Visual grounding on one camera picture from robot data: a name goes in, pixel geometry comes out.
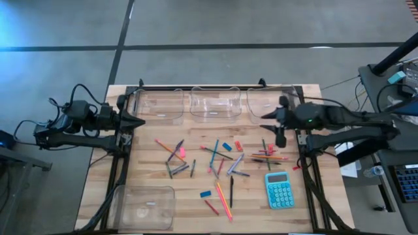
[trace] white label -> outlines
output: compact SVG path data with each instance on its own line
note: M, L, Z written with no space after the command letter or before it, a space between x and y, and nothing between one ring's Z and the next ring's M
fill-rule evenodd
M410 168L418 168L418 164L406 165L405 168L407 168L407 169L410 169Z

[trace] eraser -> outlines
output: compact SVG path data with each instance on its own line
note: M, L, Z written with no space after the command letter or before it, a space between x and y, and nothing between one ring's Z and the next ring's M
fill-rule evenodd
M180 157L185 158L185 149L184 147L180 147Z
M235 147L238 151L242 151L241 143L239 141L235 141Z
M387 81L390 84L394 84L394 83L397 83L399 80L401 80L405 77L406 77L405 72L399 71L396 74L394 74L393 76L391 76Z
M223 143L222 146L228 151L232 150L232 148L227 143Z
M210 196L210 195L212 195L212 193L210 192L210 190L209 191L205 191L205 192L201 192L201 198L204 198L204 197Z

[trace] concrete floor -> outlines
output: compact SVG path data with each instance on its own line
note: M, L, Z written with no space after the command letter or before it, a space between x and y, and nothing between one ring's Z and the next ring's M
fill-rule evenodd
M2 0L0 47L115 46L127 5L128 0ZM402 42L417 29L402 0L136 0L125 44ZM139 78L146 84L253 84L265 78L325 87L356 76L359 66L377 63L393 50L126 51L115 84L137 84ZM48 97L64 103L77 83L104 99L114 56L115 51L0 52L0 129L12 133L21 119L53 118ZM323 96L347 103L357 82L326 89ZM91 101L83 91L76 96ZM32 130L25 125L18 136L33 141ZM50 172L32 171L14 234L71 231L91 149L47 152L18 146L18 151L54 165ZM347 193L357 228L409 234L399 213L371 210L381 204L377 187Z

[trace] white paper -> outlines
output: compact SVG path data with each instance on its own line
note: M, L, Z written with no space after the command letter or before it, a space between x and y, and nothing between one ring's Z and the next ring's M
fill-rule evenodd
M338 148L335 149L335 152L339 154L352 147L353 147L353 143L347 142L347 143L342 144L341 146L338 146ZM350 163L341 167L340 171L341 171L341 175L343 176L357 178L357 168L355 166L355 163Z

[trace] wooden table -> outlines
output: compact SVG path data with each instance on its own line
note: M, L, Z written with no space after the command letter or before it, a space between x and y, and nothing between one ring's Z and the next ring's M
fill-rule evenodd
M318 85L301 85L304 96L320 97ZM126 86L110 86L106 99L116 108L118 95L125 93ZM278 233L278 232L311 232L312 225L308 213L306 192L301 170L293 170L296 160L299 158L295 132L286 131L287 146L278 149L275 155L286 156L288 161L282 165L272 164L272 172L286 171L289 173L292 191L295 199L295 207L286 210L271 210L266 199L264 175L269 173L267 165L254 163L248 154L257 152L263 148L261 139L266 143L274 143L275 136L272 132L258 127L249 120L246 106L246 92L241 92L242 114L235 123L197 123L189 113L189 92L185 91L185 112L182 125L144 125L135 130L133 138L133 150L129 163L127 186L171 186L176 193L176 211L172 227L166 231L137 230L129 232L171 232L171 233ZM196 168L193 178L190 171L186 170L169 178L164 162L169 152L158 145L154 139L158 138L171 148L184 139L183 147L186 149L186 158L191 165L196 159ZM199 146L205 145L213 148L216 138L219 138L219 150L227 152L221 144L227 142L233 147L231 152L225 153L236 159L241 153L236 151L234 142L239 140L244 148L246 156L238 165L237 170L251 174L251 177L234 175L233 222L230 223L217 195L215 177L207 173L208 162L211 154L203 151ZM105 152L95 149L92 161L103 156ZM221 161L216 157L214 166L217 168ZM94 164L87 175L86 185L82 196L80 209L75 228L84 226L97 208L103 202L108 175L110 172L111 157ZM318 158L322 176L325 196L336 213L351 227L354 227L350 207L340 174L338 161L331 156L322 155ZM175 159L173 164L180 164ZM229 177L226 170L233 161L225 161L220 174L221 188L229 201ZM200 198L200 193L211 190L212 196L206 198L220 212L217 216ZM321 210L319 203L315 201L315 208L320 227Z

